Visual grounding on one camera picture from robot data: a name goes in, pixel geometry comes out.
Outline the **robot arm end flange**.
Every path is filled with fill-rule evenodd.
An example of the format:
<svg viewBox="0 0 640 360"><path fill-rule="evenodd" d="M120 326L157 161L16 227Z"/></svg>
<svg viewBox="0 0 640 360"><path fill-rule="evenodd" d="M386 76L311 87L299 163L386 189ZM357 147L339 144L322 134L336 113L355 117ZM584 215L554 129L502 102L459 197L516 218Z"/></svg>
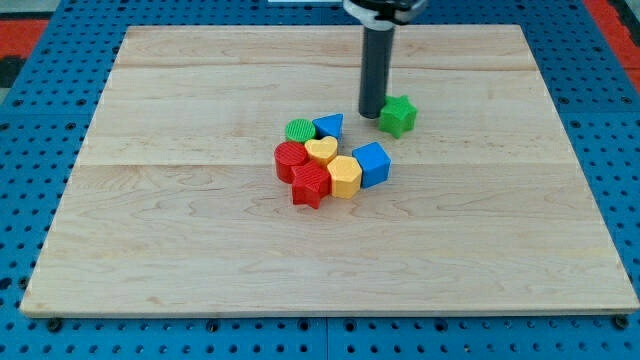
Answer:
<svg viewBox="0 0 640 360"><path fill-rule="evenodd" d="M344 10L364 27L387 31L410 24L425 11L428 0L343 0Z"/></svg>

